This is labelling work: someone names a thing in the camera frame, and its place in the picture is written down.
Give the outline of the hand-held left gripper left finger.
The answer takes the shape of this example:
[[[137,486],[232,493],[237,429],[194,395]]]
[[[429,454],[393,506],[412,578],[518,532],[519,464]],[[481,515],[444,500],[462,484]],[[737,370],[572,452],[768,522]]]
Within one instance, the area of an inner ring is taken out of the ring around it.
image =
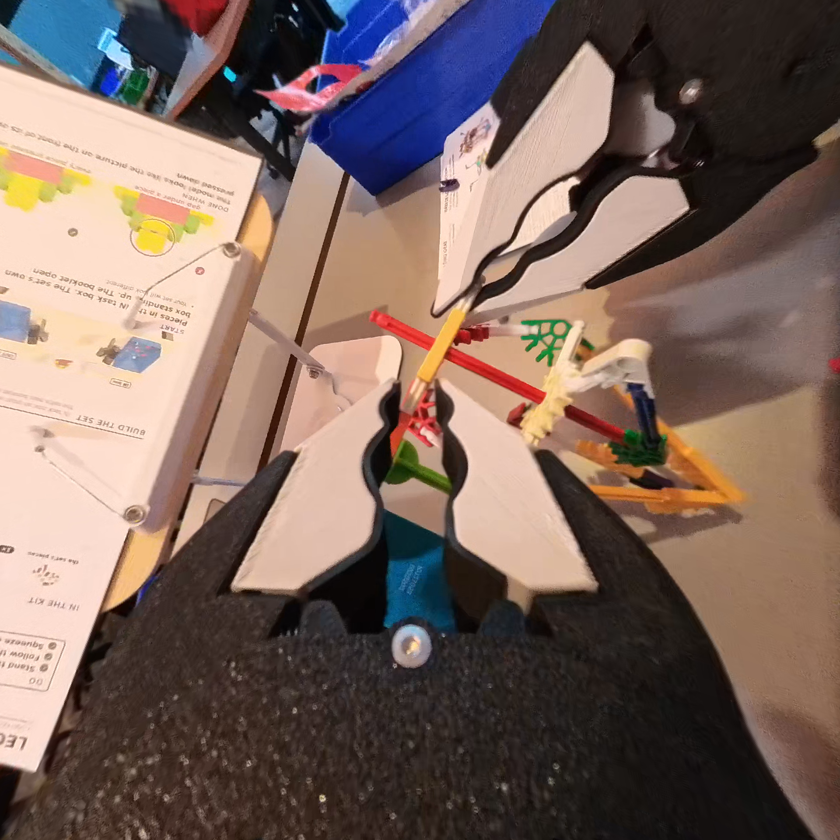
[[[373,550],[401,395],[386,380],[295,448],[232,592],[304,597]]]

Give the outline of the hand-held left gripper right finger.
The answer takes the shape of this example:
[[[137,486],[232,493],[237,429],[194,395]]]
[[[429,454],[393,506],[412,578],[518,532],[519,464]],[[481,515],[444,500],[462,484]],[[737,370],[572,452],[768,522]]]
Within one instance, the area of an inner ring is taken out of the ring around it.
[[[453,548],[500,577],[506,597],[520,608],[543,595],[597,592],[571,525],[519,431],[447,379],[435,391]]]

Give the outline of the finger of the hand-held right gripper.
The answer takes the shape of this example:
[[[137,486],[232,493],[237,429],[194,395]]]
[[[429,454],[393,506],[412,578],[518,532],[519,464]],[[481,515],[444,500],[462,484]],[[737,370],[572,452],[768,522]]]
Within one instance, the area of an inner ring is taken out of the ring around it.
[[[681,178],[620,171],[562,228],[547,229],[509,272],[486,285],[475,310],[523,310],[583,289],[689,209]]]
[[[589,42],[574,54],[495,164],[472,238],[462,288],[452,308],[495,259],[519,256],[570,211],[559,184],[579,181],[610,127],[615,74]]]

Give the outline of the colourful construction toy model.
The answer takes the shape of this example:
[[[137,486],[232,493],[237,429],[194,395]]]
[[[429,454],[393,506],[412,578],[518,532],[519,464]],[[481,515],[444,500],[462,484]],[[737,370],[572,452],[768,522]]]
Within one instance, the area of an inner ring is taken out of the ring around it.
[[[574,451],[614,476],[611,485],[587,486],[603,501],[640,505],[651,515],[739,524],[732,505],[743,501],[740,489],[658,418],[648,369],[650,344],[626,339],[596,352],[583,328],[583,322],[562,319],[461,325],[445,359],[524,399],[509,413],[507,424],[534,454],[563,419],[600,438],[578,440]],[[537,361],[549,364],[540,387],[455,348],[502,335],[519,336],[527,350],[540,348]],[[385,519],[387,626],[418,619],[441,632],[459,627],[471,632],[489,604],[507,598],[501,578],[451,553],[444,537],[396,514]]]

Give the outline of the blue bin with papers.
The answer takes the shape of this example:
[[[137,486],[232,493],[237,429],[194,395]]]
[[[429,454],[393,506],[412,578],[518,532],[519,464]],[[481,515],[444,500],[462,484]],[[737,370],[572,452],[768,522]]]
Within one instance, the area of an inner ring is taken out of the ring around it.
[[[309,139],[376,196],[441,155],[489,99],[551,1],[472,1],[372,85],[318,116]]]

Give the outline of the printed instruction leaflet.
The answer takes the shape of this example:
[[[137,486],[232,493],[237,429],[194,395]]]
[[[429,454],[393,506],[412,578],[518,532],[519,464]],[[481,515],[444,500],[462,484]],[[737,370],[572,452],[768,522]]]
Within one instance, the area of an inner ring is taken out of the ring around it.
[[[433,315],[440,317],[462,288],[470,244],[488,181],[487,156],[498,131],[499,118],[487,102],[444,142],[440,178],[456,177],[460,188],[439,195],[437,292]]]

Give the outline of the crumpled papers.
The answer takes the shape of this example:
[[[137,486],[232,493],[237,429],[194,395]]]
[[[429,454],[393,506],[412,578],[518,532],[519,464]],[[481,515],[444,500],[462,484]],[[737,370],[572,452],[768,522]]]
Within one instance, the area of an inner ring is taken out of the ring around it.
[[[396,2],[399,21],[374,51],[350,63],[325,62],[272,90],[258,90],[280,109],[307,117],[336,109],[397,67],[467,5],[467,1]]]

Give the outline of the instruction sheet board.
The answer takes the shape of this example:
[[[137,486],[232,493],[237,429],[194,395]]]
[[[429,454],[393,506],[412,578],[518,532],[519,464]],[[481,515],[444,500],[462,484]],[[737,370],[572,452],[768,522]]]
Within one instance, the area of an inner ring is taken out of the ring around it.
[[[174,506],[261,163],[10,66],[1,135],[1,752],[33,772],[130,531]]]

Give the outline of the wooden background table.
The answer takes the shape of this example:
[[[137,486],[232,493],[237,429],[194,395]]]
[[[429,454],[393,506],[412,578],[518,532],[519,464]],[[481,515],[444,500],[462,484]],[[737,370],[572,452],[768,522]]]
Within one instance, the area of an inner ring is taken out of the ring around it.
[[[224,68],[248,12],[250,1],[227,2],[224,12],[207,35],[192,35],[182,67],[162,112],[175,121],[196,96]]]

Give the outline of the red tote bag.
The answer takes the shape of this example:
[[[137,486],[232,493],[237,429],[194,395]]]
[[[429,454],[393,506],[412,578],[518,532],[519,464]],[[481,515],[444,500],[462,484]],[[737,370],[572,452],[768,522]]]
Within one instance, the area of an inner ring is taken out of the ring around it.
[[[189,31],[199,37],[208,35],[224,15],[228,1],[161,1]]]

